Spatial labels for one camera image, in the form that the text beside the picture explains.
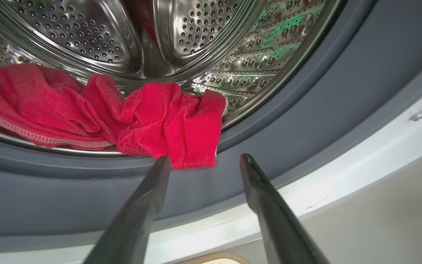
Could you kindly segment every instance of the metal screw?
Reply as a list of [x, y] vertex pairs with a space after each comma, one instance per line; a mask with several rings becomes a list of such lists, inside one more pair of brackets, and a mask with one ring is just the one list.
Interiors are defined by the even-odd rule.
[[412, 117], [410, 117], [410, 119], [415, 121], [415, 122], [421, 120], [422, 119], [422, 111], [419, 111], [416, 114], [412, 115]]

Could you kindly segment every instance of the stainless steel drum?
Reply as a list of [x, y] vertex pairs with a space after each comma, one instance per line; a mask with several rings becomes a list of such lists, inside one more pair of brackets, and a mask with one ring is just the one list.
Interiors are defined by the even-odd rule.
[[[177, 82], [229, 98], [223, 129], [288, 82], [339, 0], [0, 0], [0, 66], [37, 63], [122, 94]], [[0, 137], [29, 144], [0, 132]]]

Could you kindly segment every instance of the stitched edge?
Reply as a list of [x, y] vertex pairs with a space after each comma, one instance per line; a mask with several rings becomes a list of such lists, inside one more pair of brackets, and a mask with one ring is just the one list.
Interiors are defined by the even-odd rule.
[[10, 130], [12, 132], [17, 133], [21, 137], [30, 140], [32, 142], [38, 142], [47, 145], [72, 145], [77, 147], [85, 147], [88, 149], [97, 149], [100, 147], [110, 147], [113, 145], [112, 142], [103, 141], [103, 142], [81, 142], [77, 140], [62, 140], [62, 139], [54, 139], [53, 137], [45, 137], [42, 135], [38, 135], [23, 129], [22, 127], [16, 126], [10, 122], [7, 122], [2, 117], [0, 117], [0, 126]]

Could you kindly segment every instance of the red microfiber cloth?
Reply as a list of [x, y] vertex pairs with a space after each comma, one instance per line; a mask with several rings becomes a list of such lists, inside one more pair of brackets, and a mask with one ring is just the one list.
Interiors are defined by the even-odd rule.
[[84, 86], [67, 72], [35, 64], [0, 68], [0, 126], [39, 146], [168, 155], [176, 169], [214, 167], [226, 101], [217, 92], [182, 92], [150, 83], [127, 99], [111, 76]]

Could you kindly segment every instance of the washing machine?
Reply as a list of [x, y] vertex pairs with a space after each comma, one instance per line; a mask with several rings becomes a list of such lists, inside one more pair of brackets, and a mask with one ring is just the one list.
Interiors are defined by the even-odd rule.
[[[217, 165], [171, 172], [146, 263], [258, 233], [241, 153], [298, 215], [422, 155], [422, 1], [0, 0], [0, 67], [19, 63], [228, 98]], [[0, 263], [82, 262], [154, 161], [0, 129]]]

